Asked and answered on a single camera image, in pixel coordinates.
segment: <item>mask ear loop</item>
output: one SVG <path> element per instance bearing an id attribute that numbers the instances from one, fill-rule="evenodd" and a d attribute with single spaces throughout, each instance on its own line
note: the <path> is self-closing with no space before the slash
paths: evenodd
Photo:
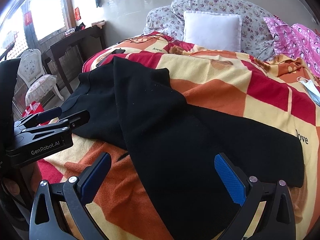
<path id="1" fill-rule="evenodd" d="M 305 83 L 307 83 L 307 82 L 309 81 L 308 79 L 306 79 L 306 78 L 304 78 L 304 77 L 297 77 L 297 81 L 300 82 L 300 79 L 301 79 L 301 78 L 304 79 L 304 82 L 305 82 Z"/>

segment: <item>checkered blanket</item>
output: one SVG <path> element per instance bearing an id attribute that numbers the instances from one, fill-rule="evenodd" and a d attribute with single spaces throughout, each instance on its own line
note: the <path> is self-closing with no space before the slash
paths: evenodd
<path id="1" fill-rule="evenodd" d="M 117 54 L 146 67 L 167 68 L 170 84 L 188 104 L 250 118 L 299 138 L 303 148 L 305 178 L 302 188 L 290 188 L 297 239 L 303 239 L 320 215 L 320 187 L 317 186 L 320 136 L 320 107 L 309 97 L 302 76 L 319 85 L 301 59 L 276 56 L 261 62 L 244 53 L 207 50 L 177 41 L 160 33 L 135 37 L 91 57 L 83 67 L 90 71 L 101 60 L 110 62 Z M 112 167 L 93 203 L 87 209 L 111 240 L 172 239 L 143 188 L 130 158 L 117 162 L 125 150 L 111 144 L 73 135 L 74 146 L 39 162 L 50 183 L 79 175 L 100 152 L 109 152 Z M 264 204 L 261 203 L 246 236 L 250 236 Z M 66 205 L 62 205 L 76 237 L 81 236 Z"/>

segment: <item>floral headboard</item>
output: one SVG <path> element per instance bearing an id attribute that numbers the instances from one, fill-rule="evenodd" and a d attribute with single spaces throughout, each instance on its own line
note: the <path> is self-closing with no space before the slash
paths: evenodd
<path id="1" fill-rule="evenodd" d="M 186 10 L 241 15 L 241 52 L 260 60 L 268 60 L 275 55 L 273 37 L 263 20 L 263 17 L 273 15 L 245 0 L 174 0 L 171 6 L 155 8 L 148 13 L 144 34 L 158 31 L 183 40 L 183 12 Z"/>

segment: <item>chair leg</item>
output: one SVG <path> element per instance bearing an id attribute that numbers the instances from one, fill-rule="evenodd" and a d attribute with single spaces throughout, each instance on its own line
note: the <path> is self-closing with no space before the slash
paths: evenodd
<path id="1" fill-rule="evenodd" d="M 58 88 L 57 88 L 57 85 L 54 85 L 53 87 L 53 92 L 62 100 L 62 102 L 64 101 L 64 98 L 63 96 L 60 94 Z"/>

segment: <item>penguin pattern pillow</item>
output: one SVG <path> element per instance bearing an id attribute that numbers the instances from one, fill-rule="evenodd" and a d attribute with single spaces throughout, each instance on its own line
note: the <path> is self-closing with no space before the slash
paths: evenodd
<path id="1" fill-rule="evenodd" d="M 292 59 L 301 57 L 311 72 L 320 77 L 320 38 L 302 24 L 292 27 L 278 17 L 264 17 L 274 40 L 275 54 L 284 54 Z"/>

